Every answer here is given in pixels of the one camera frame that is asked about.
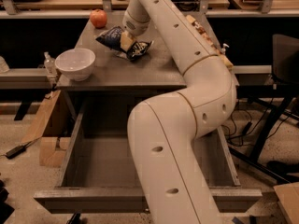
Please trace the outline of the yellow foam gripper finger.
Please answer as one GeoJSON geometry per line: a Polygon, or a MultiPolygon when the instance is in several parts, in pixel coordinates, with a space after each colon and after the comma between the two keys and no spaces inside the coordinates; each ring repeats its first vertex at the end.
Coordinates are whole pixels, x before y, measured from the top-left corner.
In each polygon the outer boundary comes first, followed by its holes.
{"type": "Polygon", "coordinates": [[[121,48],[124,51],[128,51],[135,42],[136,42],[135,37],[132,34],[130,34],[128,31],[124,31],[121,34],[121,48]]]}

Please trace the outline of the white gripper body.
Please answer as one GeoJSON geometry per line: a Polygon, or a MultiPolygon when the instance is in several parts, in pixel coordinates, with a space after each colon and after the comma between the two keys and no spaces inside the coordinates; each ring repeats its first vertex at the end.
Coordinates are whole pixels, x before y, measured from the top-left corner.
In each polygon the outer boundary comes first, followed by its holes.
{"type": "Polygon", "coordinates": [[[143,35],[150,24],[150,16],[139,0],[130,0],[125,10],[122,25],[131,35],[143,35]]]}

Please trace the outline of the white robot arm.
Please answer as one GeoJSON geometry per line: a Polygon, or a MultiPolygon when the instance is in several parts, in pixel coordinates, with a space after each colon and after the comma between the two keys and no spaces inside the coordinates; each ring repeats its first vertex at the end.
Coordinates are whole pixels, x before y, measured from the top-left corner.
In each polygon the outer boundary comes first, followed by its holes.
{"type": "Polygon", "coordinates": [[[222,224],[192,145],[235,108],[231,72],[171,0],[131,0],[125,21],[150,18],[186,86],[132,110],[128,141],[154,224],[222,224]]]}

